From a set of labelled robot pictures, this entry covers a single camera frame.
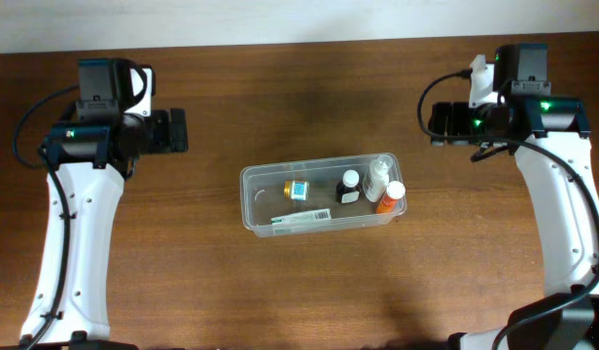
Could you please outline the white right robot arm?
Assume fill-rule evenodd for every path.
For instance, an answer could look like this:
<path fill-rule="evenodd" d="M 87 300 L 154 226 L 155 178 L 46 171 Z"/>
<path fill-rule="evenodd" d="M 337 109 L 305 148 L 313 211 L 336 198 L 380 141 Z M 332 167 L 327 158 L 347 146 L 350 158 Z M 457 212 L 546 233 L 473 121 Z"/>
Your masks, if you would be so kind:
<path fill-rule="evenodd" d="M 421 129 L 435 143 L 508 150 L 533 203 L 545 269 L 542 299 L 500 329 L 455 333 L 450 349 L 599 349 L 599 198 L 590 129 L 574 97 L 512 95 L 471 108 L 436 104 Z"/>

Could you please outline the white green medicine box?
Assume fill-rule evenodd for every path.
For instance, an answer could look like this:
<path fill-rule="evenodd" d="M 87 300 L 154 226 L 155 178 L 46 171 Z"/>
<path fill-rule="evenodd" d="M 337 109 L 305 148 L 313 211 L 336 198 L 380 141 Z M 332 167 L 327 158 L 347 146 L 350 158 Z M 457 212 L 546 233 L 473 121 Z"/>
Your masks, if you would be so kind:
<path fill-rule="evenodd" d="M 271 224 L 276 225 L 304 225 L 307 223 L 327 221 L 332 218 L 331 210 L 318 209 L 303 211 L 285 216 L 274 217 L 271 219 Z"/>

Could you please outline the white squeeze bottle clear cap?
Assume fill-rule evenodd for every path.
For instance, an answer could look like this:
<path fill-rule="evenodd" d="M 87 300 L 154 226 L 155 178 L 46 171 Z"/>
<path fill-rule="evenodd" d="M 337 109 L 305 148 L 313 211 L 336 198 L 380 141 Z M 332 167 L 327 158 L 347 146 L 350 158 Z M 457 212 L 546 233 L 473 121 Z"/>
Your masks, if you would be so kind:
<path fill-rule="evenodd" d="M 390 156 L 381 155 L 370 162 L 363 179 L 363 192 L 370 202 L 378 201 L 390 182 L 390 169 L 393 160 Z"/>

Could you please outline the orange tube white cap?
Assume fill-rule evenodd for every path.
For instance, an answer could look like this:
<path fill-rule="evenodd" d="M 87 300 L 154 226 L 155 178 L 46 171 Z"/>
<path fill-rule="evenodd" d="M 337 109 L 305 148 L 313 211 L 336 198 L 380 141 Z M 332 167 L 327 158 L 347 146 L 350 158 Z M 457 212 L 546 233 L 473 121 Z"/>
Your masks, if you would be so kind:
<path fill-rule="evenodd" d="M 400 181 L 390 182 L 384 191 L 376 209 L 376 214 L 390 213 L 396 207 L 398 201 L 405 196 L 405 185 Z"/>

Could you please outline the dark brown medicine bottle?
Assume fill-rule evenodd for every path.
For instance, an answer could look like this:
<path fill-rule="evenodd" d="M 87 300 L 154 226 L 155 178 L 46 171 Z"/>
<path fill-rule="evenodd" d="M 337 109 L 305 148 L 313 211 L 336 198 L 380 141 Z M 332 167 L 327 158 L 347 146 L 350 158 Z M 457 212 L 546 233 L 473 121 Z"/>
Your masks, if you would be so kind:
<path fill-rule="evenodd" d="M 346 170 L 335 188 L 336 202 L 340 204 L 356 202 L 359 199 L 361 192 L 359 181 L 360 176 L 356 170 Z"/>

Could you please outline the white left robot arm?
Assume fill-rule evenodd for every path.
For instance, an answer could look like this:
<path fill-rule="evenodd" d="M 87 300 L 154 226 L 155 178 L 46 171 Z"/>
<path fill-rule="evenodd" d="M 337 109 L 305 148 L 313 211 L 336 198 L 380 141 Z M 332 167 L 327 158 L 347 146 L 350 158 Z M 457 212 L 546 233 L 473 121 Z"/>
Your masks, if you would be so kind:
<path fill-rule="evenodd" d="M 118 124 L 58 122 L 39 155 L 50 198 L 41 272 L 19 349 L 124 349 L 110 338 L 106 282 L 115 214 L 141 154 L 188 150 L 186 113 Z"/>

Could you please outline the small jar gold lid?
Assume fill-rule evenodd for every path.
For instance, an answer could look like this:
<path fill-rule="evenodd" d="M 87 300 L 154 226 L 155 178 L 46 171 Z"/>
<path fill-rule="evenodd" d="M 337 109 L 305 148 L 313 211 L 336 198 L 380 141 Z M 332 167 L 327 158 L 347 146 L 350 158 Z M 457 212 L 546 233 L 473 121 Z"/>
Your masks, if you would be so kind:
<path fill-rule="evenodd" d="M 309 183 L 307 181 L 286 181 L 283 194 L 286 199 L 306 201 L 308 199 Z"/>

